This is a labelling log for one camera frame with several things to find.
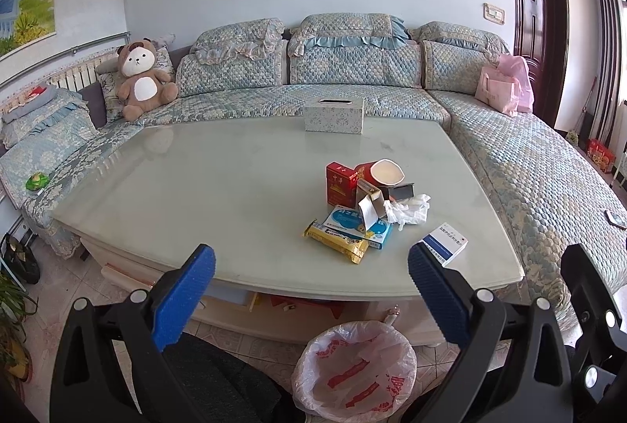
teddy bear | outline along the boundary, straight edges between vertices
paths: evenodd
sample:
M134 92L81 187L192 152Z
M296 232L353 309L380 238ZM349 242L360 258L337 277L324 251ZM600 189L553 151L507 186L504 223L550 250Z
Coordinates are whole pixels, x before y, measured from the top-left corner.
M127 100L122 115L128 122L171 103L179 94L170 74L154 68L156 61L157 51L149 39L118 49L118 71L127 80L118 88L117 96L121 101Z

green package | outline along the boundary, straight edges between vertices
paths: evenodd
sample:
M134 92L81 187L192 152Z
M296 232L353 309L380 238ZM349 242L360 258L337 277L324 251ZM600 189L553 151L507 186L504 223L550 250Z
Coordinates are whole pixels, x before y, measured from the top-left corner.
M26 189L30 189L31 191L37 191L38 189L42 189L48 186L49 182L50 179L45 173L35 172L26 181Z

red box on floor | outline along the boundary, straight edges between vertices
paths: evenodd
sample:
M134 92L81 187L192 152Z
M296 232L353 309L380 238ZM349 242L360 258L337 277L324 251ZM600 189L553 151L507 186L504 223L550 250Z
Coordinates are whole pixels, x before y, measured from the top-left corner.
M327 202L333 206L355 208L358 175L355 170L343 164L327 165Z
M616 156L605 145L596 139L588 142L587 156L601 168L603 173L611 173Z

door frame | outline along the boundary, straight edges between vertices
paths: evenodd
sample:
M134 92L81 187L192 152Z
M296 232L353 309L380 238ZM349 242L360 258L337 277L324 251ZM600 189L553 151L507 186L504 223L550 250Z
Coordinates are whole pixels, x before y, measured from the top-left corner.
M540 118L549 126L554 127L559 112L559 105L562 100L562 92L564 90L564 82L566 78L566 66L568 63L568 45L569 45L569 26L570 13L568 0L553 0L555 10L553 11L554 21L554 43L552 46L544 46L544 49L551 49L551 60L553 61L547 66L546 74L543 79L548 84L546 100L547 103L554 103L551 106L545 106ZM522 44L522 0L516 0L516 27L514 33L513 54L520 53Z

curtain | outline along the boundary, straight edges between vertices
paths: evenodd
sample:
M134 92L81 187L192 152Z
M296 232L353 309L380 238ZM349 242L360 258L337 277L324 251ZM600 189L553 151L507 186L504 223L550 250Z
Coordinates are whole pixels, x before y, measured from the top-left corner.
M607 147L620 104L618 89L623 55L623 5L621 0L599 0L599 2L601 10L600 67L590 138L600 140Z

